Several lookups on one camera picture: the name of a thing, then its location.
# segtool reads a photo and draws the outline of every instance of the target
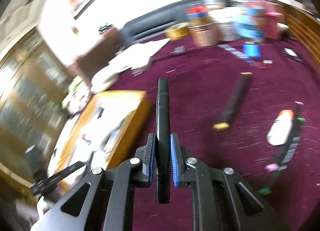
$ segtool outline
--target table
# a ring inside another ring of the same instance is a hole
[[[153,40],[165,38],[160,35]],[[244,41],[229,45],[242,50]],[[157,81],[166,77],[170,94],[170,127],[177,132],[181,146],[190,148],[210,167],[232,167],[253,187],[260,189],[269,176],[265,165],[273,163],[280,147],[271,146],[266,134],[280,110],[304,103],[301,139],[288,169],[280,176],[272,194],[264,198],[283,216],[292,230],[298,230],[320,201],[320,74],[308,50],[295,39],[260,45],[263,59],[273,60],[267,69],[250,66],[217,47],[188,50],[175,56],[175,47],[193,48],[190,37],[169,41],[153,57],[150,70],[133,77],[120,75],[111,89],[146,90],[156,101]],[[282,56],[283,48],[293,49],[305,62]],[[231,129],[216,132],[217,121],[241,72],[252,72],[253,81]],[[148,133],[155,132],[155,108],[137,140],[134,150],[144,146]],[[169,205],[156,204],[155,183],[150,189],[136,189],[134,231],[178,231],[192,229],[191,189],[171,186]]]

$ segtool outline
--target tape roll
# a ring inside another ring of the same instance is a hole
[[[180,23],[170,26],[165,30],[165,35],[171,40],[179,40],[190,35],[188,23]]]

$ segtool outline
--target silver screw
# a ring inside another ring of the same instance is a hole
[[[197,162],[196,158],[188,158],[187,159],[187,163],[189,163],[189,164],[195,164],[196,162]]]
[[[134,158],[130,159],[131,164],[138,164],[139,162],[140,162],[139,158],[134,157]]]
[[[226,174],[229,174],[229,175],[231,175],[231,174],[234,173],[234,171],[233,171],[232,168],[225,168],[225,169],[224,169],[224,172],[225,172]]]
[[[100,174],[101,172],[102,172],[102,169],[101,169],[100,167],[94,168],[94,169],[92,170],[92,173],[93,173],[94,175],[98,175],[98,174]]]

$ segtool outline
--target glue bottle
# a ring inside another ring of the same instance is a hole
[[[280,111],[267,134],[268,143],[271,145],[281,145],[287,141],[292,127],[293,115],[292,110]]]

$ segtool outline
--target black cushion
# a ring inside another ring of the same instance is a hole
[[[147,13],[127,22],[120,30],[123,43],[129,47],[142,40],[159,35],[166,28],[188,21],[186,9],[189,3],[201,0],[183,0]]]

